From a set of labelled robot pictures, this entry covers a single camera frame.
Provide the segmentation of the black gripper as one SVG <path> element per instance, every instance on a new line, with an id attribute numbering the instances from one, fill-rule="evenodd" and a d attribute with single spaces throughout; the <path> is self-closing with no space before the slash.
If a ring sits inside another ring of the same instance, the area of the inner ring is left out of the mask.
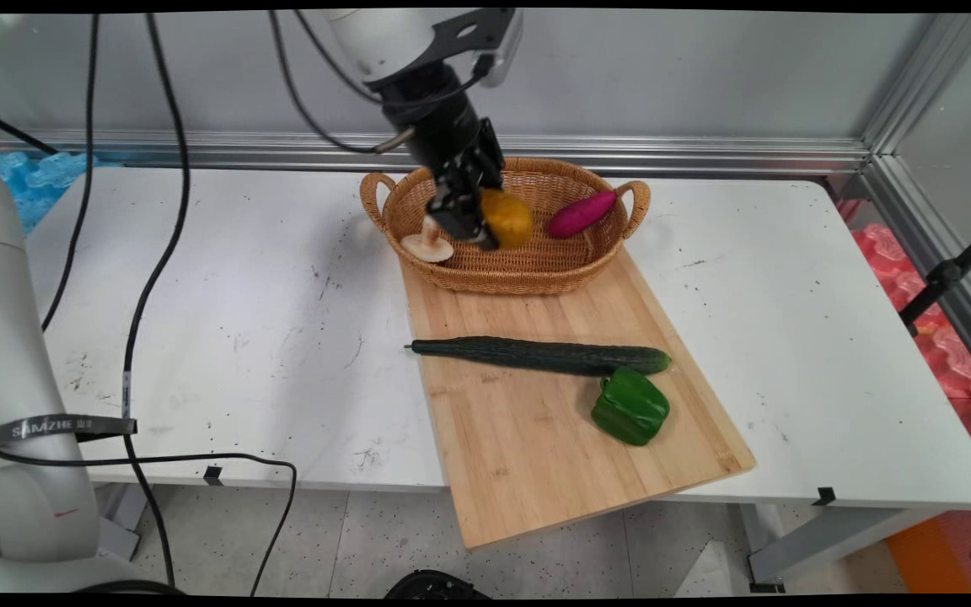
<path id="1" fill-rule="evenodd" d="M 467 95 L 486 74 L 487 66 L 475 66 L 462 82 L 450 66 L 405 69 L 381 82 L 380 99 L 398 131 L 415 132 L 407 147 L 434 174 L 429 217 L 459 242 L 498 250 L 482 200 L 486 189 L 502 189 L 505 159 L 490 119 L 478 118 Z"/>

